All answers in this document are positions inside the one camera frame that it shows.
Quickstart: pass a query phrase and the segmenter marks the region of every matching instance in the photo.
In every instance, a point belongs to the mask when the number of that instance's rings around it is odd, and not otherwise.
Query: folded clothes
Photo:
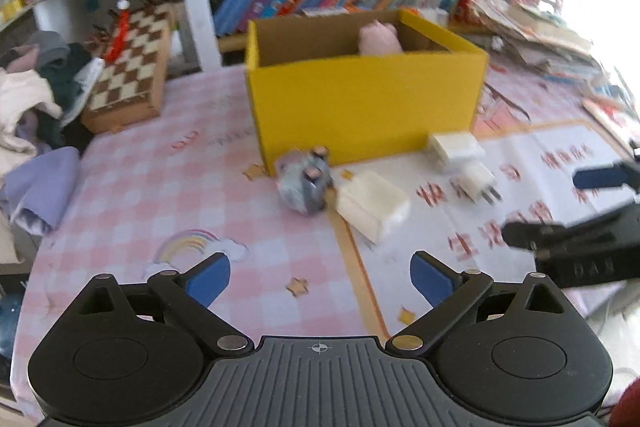
[[[56,32],[37,31],[26,44],[37,44],[40,47],[36,60],[36,69],[48,64],[63,66],[69,56],[69,46]]]
[[[62,115],[49,84],[35,71],[0,70],[0,185],[5,174],[37,154],[32,143],[15,135],[22,115],[34,107],[54,118]]]
[[[57,229],[78,182],[80,155],[63,147],[9,172],[0,188],[0,210],[33,235]]]
[[[18,55],[6,67],[7,73],[24,73],[36,67],[36,60],[40,48],[37,44],[25,44],[16,46],[13,51]]]
[[[68,111],[76,98],[81,96],[82,87],[76,82],[76,74],[91,62],[91,55],[82,44],[70,44],[68,49],[64,64],[52,62],[36,67],[37,73],[47,79],[53,91],[53,99],[63,112]]]

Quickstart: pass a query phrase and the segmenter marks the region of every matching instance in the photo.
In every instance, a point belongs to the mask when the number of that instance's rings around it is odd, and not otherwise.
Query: dark green cloth
[[[67,112],[81,94],[81,88],[74,77],[91,61],[91,54],[82,47],[82,44],[69,44],[69,49],[69,56],[63,64],[55,61],[36,69],[42,78],[47,79],[53,91],[53,99],[62,108],[62,112]]]

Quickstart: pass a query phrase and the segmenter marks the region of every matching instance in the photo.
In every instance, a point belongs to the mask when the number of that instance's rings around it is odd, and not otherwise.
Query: red chinese characters
[[[471,259],[478,254],[478,250],[474,248],[471,242],[471,236],[468,233],[458,233],[453,237],[449,237],[449,250],[453,253],[457,253],[457,260],[464,261],[465,259]]]
[[[495,221],[489,221],[484,224],[484,227],[478,227],[478,232],[481,237],[487,241],[491,250],[493,250],[494,247],[504,247],[506,245],[502,239],[500,225]]]
[[[520,171],[518,171],[513,165],[511,164],[504,164],[504,165],[500,165],[500,171],[502,172],[502,174],[504,174],[505,176],[507,176],[507,179],[510,182],[519,182],[522,177],[520,175]]]
[[[429,183],[426,187],[420,186],[415,193],[432,207],[437,206],[441,201],[444,203],[447,202],[447,195],[444,193],[444,190],[435,183]]]

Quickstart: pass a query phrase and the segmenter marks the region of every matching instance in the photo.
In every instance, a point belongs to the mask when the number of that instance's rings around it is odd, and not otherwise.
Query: white charger
[[[441,171],[462,168],[472,160],[484,158],[484,149],[470,132],[432,134],[427,155]]]
[[[336,211],[373,243],[379,243],[409,217],[409,197],[382,176],[364,171],[338,188]]]

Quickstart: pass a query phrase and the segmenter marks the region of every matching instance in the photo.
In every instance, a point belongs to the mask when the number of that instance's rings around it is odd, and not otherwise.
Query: paper sheet with red characters
[[[457,186],[455,172],[436,171],[423,153],[348,167],[356,175],[372,169],[401,188],[412,203],[408,222],[379,245],[352,230],[389,334],[405,327],[403,310],[420,317],[431,308],[410,282],[409,261],[416,250],[428,251],[456,271],[478,268],[496,281],[521,282],[535,265],[532,254],[505,245],[500,227],[506,220],[572,223],[633,197],[629,188],[574,188],[575,169],[620,159],[600,134],[586,126],[514,134],[481,144],[486,151],[483,162],[494,173],[503,198],[492,205],[471,202]],[[336,169],[335,179],[344,182],[341,170]],[[568,295],[578,309],[588,309],[612,291],[606,285]]]

